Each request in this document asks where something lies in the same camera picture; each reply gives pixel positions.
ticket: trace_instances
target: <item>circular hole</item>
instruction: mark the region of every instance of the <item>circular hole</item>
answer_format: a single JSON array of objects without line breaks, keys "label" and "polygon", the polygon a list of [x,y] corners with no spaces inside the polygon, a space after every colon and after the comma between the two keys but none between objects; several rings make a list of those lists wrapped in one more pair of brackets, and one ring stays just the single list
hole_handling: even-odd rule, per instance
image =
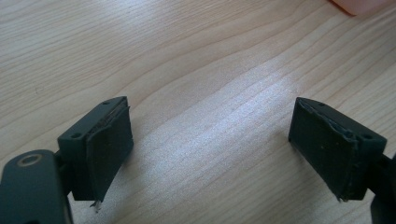
[{"label": "circular hole", "polygon": [[362,137],[365,138],[365,139],[373,139],[373,137],[370,134],[367,134],[367,133],[364,133],[362,135]]},{"label": "circular hole", "polygon": [[18,161],[18,165],[22,166],[22,167],[30,166],[30,165],[38,163],[42,157],[43,156],[41,156],[40,154],[27,155]]},{"label": "circular hole", "polygon": [[73,133],[73,135],[71,136],[72,138],[78,138],[81,136],[81,133]]}]

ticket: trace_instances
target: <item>black plastic bracket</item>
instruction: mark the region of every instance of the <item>black plastic bracket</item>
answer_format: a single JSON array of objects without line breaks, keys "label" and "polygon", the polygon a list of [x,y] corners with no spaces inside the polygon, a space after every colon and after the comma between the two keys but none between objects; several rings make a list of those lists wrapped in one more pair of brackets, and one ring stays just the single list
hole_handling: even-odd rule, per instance
[{"label": "black plastic bracket", "polygon": [[370,189],[373,222],[395,223],[396,160],[383,155],[386,138],[328,105],[297,98],[289,141],[338,199],[362,200]]},{"label": "black plastic bracket", "polygon": [[0,223],[73,223],[75,200],[105,198],[133,148],[126,97],[102,102],[58,138],[60,150],[35,150],[9,161],[0,185]]}]

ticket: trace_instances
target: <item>orange object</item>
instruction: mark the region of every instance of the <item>orange object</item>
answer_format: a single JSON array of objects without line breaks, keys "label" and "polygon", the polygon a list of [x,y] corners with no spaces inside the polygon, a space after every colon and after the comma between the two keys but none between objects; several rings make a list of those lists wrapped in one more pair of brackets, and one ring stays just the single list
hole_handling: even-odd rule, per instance
[{"label": "orange object", "polygon": [[335,4],[352,15],[360,15],[378,8],[391,0],[333,0]]}]

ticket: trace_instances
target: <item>round ring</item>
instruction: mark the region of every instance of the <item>round ring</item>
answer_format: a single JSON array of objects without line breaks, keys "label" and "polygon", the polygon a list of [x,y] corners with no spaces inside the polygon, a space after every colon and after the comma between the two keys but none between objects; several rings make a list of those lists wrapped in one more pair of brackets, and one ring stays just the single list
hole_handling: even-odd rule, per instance
[{"label": "round ring", "polygon": [[41,154],[30,154],[30,155],[27,155],[27,156],[21,158],[18,161],[18,165],[20,167],[30,166],[30,165],[38,163],[39,161],[41,161],[42,158],[43,158],[43,156]]}]

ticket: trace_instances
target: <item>light wood surface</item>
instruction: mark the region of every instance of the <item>light wood surface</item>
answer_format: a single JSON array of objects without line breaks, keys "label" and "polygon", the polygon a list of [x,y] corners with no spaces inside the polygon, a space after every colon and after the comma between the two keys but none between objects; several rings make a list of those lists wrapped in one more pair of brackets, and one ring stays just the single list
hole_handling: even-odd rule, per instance
[{"label": "light wood surface", "polygon": [[396,5],[325,0],[0,2],[0,168],[128,96],[134,152],[78,223],[370,223],[287,141],[297,96],[396,152]]}]

